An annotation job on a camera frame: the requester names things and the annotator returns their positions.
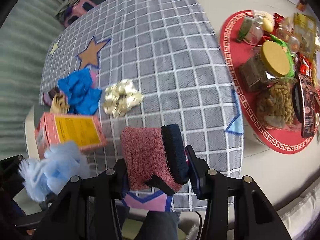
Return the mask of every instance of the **pink box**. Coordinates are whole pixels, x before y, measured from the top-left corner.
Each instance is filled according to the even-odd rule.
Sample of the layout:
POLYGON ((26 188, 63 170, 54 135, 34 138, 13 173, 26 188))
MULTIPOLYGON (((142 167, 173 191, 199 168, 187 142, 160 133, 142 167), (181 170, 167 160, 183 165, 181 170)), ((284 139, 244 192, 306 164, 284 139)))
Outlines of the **pink box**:
POLYGON ((96 116, 44 113, 35 129, 40 160, 52 144, 73 140, 81 152, 92 151, 107 145, 96 116))

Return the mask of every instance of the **curtain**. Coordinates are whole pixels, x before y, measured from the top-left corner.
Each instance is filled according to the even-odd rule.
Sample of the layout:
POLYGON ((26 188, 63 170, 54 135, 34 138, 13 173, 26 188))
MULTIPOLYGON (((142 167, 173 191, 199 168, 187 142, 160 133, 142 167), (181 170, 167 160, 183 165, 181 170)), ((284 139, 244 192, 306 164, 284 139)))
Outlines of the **curtain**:
POLYGON ((27 156, 24 120, 38 104, 45 57, 64 30, 62 0, 19 0, 0 28, 0 160, 27 156))

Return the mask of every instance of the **yellow label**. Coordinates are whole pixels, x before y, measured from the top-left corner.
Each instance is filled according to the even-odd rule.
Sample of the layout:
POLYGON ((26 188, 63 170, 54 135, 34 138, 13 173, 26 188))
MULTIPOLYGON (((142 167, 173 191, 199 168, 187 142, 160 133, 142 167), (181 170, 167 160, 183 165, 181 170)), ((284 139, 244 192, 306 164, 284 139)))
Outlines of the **yellow label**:
POLYGON ((74 141, 79 147, 101 143, 91 117, 55 117, 60 142, 74 141))

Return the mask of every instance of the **red tray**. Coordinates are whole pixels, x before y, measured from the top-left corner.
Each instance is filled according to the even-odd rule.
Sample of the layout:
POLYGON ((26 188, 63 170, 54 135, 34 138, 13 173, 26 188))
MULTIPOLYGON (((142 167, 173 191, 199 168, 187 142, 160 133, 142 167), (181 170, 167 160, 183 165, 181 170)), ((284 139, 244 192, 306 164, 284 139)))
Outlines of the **red tray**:
POLYGON ((237 42, 236 37, 244 16, 252 15, 252 11, 240 11, 231 15, 223 24, 220 34, 220 45, 230 73, 236 85, 242 113, 253 128, 259 139, 271 149, 284 153, 293 154, 305 148, 312 138, 304 139, 301 131, 286 131, 280 129, 266 129, 256 116, 256 93, 247 93, 240 79, 238 67, 249 58, 252 46, 245 42, 237 42))

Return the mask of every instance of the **black cable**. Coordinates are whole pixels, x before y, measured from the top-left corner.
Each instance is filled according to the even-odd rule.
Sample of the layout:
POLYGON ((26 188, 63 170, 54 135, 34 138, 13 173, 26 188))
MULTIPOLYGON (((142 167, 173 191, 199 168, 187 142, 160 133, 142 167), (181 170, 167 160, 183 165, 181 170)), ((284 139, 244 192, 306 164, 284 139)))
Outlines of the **black cable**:
POLYGON ((202 230, 202 216, 201 214, 198 212, 198 211, 195 211, 198 216, 199 216, 199 231, 198 231, 198 235, 197 235, 197 238, 196 240, 199 240, 200 239, 200 236, 201 236, 201 230, 202 230))

